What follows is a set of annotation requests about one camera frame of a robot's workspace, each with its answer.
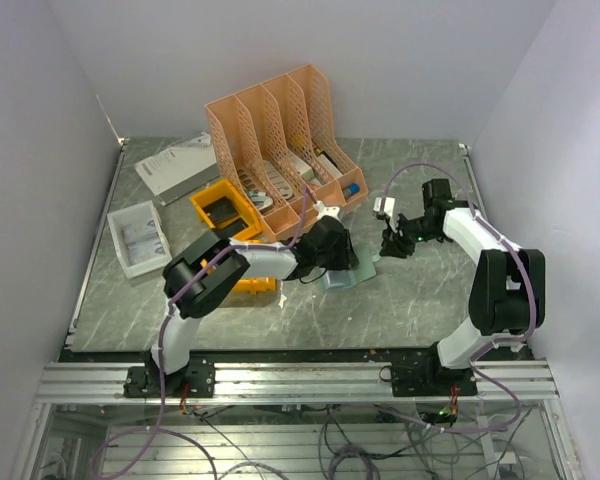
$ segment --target table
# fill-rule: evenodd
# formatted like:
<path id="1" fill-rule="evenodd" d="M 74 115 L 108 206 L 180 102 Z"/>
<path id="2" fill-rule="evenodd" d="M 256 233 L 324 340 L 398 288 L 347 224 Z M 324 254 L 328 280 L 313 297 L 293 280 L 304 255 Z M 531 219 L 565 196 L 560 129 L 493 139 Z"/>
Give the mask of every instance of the table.
<path id="1" fill-rule="evenodd" d="M 152 199 L 133 165 L 179 139 L 131 138 L 125 142 L 109 211 Z M 354 245 L 380 249 L 384 223 L 371 213 L 373 199 L 402 165 L 438 165 L 476 191 L 463 150 L 452 141 L 339 139 L 369 187 L 365 203 L 344 218 Z M 440 174 L 418 167 L 394 183 L 398 211 L 408 218 L 422 214 L 421 184 Z M 200 234 L 188 197 L 159 208 L 163 229 L 175 256 Z M 153 343 L 164 318 L 160 271 L 128 280 L 115 255 L 105 224 L 96 239 L 92 268 L 72 324 L 71 349 L 141 351 Z M 426 346 L 450 334 L 467 315 L 474 265 L 452 243 L 418 245 L 408 259 L 382 258 L 377 276 L 352 289 L 325 292 L 321 282 L 281 282 L 276 292 L 256 296 L 231 294 L 205 318 L 192 348 L 292 349 Z"/>

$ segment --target blue object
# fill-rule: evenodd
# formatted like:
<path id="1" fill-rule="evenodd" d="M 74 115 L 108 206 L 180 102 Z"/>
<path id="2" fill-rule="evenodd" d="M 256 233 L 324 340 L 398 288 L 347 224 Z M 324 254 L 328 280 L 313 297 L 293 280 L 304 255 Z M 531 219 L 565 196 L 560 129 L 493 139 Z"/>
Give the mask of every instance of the blue object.
<path id="1" fill-rule="evenodd" d="M 344 194 L 345 200 L 347 200 L 350 196 L 355 195 L 360 191 L 360 186 L 357 183 L 352 183 L 348 187 L 342 189 L 342 193 Z"/>

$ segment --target gray wall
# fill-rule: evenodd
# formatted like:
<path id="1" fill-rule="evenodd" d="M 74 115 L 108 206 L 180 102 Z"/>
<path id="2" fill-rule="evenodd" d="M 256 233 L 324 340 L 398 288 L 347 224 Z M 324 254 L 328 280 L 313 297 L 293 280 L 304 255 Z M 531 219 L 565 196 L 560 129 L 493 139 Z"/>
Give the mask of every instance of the gray wall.
<path id="1" fill-rule="evenodd" d="M 305 63 L 341 136 L 456 138 L 487 121 L 555 0 L 49 0 L 122 136 Z"/>
<path id="2" fill-rule="evenodd" d="M 560 0 L 474 148 L 492 221 L 542 249 L 546 355 L 600 479 L 600 0 Z"/>
<path id="3" fill-rule="evenodd" d="M 119 145 L 43 0 L 0 0 L 0 479 L 59 352 Z"/>

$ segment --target white wall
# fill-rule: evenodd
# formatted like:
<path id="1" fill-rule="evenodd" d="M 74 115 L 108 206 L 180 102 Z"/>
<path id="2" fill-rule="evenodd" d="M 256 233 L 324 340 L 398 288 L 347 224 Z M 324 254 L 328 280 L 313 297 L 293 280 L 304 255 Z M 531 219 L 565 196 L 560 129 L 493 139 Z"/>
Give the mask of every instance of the white wall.
<path id="1" fill-rule="evenodd" d="M 600 0 L 559 0 L 478 137 L 494 223 L 547 257 L 546 355 L 600 479 Z"/>
<path id="2" fill-rule="evenodd" d="M 475 138 L 555 0 L 49 0 L 122 136 L 205 129 L 205 103 L 305 63 L 336 131 Z"/>
<path id="3" fill-rule="evenodd" d="M 0 479 L 57 356 L 119 145 L 43 0 L 0 0 Z"/>

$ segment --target gray marble table surface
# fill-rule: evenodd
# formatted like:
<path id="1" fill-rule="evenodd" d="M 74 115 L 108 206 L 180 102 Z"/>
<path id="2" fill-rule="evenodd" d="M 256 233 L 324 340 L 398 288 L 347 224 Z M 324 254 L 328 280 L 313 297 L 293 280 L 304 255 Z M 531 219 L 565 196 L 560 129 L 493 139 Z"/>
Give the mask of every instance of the gray marble table surface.
<path id="1" fill-rule="evenodd" d="M 132 138 L 114 187 L 109 211 L 152 199 L 133 165 L 174 139 Z M 392 172 L 428 162 L 452 173 L 470 190 L 458 144 L 452 141 L 340 139 L 341 148 L 362 169 L 369 197 L 344 218 L 354 245 L 380 249 L 384 224 L 372 214 Z M 398 212 L 422 214 L 421 185 L 438 177 L 433 169 L 404 172 L 391 189 Z M 188 196 L 158 207 L 175 256 L 205 230 Z M 450 334 L 467 314 L 474 265 L 452 243 L 416 247 L 408 259 L 382 258 L 377 276 L 349 290 L 325 292 L 321 282 L 281 282 L 276 292 L 231 294 L 206 317 L 193 342 L 205 349 L 290 349 L 426 346 Z M 139 351 L 153 343 L 164 317 L 160 271 L 128 280 L 105 226 L 88 278 L 72 342 L 74 351 Z"/>

